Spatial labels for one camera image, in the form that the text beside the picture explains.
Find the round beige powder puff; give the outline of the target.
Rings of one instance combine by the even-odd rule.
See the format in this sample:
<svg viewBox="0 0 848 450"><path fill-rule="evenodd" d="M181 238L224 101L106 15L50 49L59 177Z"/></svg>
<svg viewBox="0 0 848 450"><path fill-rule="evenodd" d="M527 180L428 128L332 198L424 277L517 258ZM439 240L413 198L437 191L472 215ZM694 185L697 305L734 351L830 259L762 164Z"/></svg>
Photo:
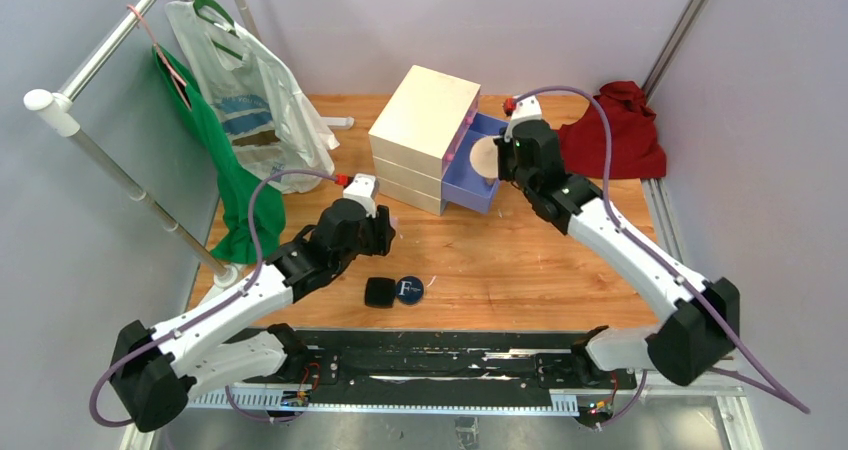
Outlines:
<svg viewBox="0 0 848 450"><path fill-rule="evenodd" d="M498 180L498 148L494 136L485 136L471 147L469 162L474 170L489 185Z"/></svg>

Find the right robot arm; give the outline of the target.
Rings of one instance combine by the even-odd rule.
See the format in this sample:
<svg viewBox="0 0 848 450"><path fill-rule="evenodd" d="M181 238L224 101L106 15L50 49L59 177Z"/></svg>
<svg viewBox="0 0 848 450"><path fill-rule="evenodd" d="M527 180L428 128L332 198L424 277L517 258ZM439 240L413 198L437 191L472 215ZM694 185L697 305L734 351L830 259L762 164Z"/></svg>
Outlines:
<svg viewBox="0 0 848 450"><path fill-rule="evenodd" d="M603 191L567 172L556 133L543 119L502 129L498 177L519 188L535 214L606 261L656 315L657 326L598 327L579 341L574 378L594 387L612 370L655 370L688 386L738 345L740 293L675 260L632 226Z"/></svg>

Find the black square compact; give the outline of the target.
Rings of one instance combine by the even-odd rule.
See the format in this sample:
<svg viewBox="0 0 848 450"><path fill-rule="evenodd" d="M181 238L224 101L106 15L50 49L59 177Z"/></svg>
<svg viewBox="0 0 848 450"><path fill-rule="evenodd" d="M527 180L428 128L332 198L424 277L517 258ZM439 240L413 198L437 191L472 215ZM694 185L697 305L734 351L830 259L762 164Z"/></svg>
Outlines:
<svg viewBox="0 0 848 450"><path fill-rule="evenodd" d="M396 281L387 277L369 277L364 294L364 304L369 308L392 308L396 299Z"/></svg>

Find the blue purple drawer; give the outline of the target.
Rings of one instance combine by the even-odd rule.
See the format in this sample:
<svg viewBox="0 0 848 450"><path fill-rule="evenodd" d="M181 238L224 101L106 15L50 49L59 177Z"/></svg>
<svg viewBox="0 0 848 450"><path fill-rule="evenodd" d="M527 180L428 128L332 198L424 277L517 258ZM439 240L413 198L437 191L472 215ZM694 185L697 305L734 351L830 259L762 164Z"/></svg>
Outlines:
<svg viewBox="0 0 848 450"><path fill-rule="evenodd" d="M472 168L470 154L477 141L489 136L498 136L505 127L505 121L483 113L475 115L442 178L441 193L445 204L456 204L481 214L489 212L499 183L497 180L488 183L480 176Z"/></svg>

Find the round navy compact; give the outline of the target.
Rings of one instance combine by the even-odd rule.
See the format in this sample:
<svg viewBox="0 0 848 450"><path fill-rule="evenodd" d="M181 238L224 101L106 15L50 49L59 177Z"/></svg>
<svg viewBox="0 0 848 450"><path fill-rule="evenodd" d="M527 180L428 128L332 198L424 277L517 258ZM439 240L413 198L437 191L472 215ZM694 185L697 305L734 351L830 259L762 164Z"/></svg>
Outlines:
<svg viewBox="0 0 848 450"><path fill-rule="evenodd" d="M404 305L416 305L424 297L425 286L416 276L405 276L396 282L396 299Z"/></svg>

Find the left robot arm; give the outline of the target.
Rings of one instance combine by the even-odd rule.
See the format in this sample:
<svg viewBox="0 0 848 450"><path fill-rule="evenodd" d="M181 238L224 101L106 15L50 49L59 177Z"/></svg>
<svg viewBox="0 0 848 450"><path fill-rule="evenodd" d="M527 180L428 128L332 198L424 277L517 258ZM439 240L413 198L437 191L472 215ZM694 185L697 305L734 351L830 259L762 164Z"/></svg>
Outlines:
<svg viewBox="0 0 848 450"><path fill-rule="evenodd" d="M369 213L340 198L253 274L193 310L151 328L135 320L118 333L106 383L141 432L174 420L188 402L232 383L274 375L298 381L306 356L282 325L236 343L258 319L329 286L360 255L385 256L396 232L390 210Z"/></svg>

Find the white mini drawer cabinet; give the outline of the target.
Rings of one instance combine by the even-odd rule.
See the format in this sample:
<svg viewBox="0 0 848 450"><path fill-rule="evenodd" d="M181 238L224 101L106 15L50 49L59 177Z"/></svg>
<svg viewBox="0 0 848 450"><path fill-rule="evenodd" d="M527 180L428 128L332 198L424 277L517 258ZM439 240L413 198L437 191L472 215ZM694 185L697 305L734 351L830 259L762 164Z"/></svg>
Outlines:
<svg viewBox="0 0 848 450"><path fill-rule="evenodd" d="M444 176L478 109L481 85L412 66L368 137L381 194L441 215Z"/></svg>

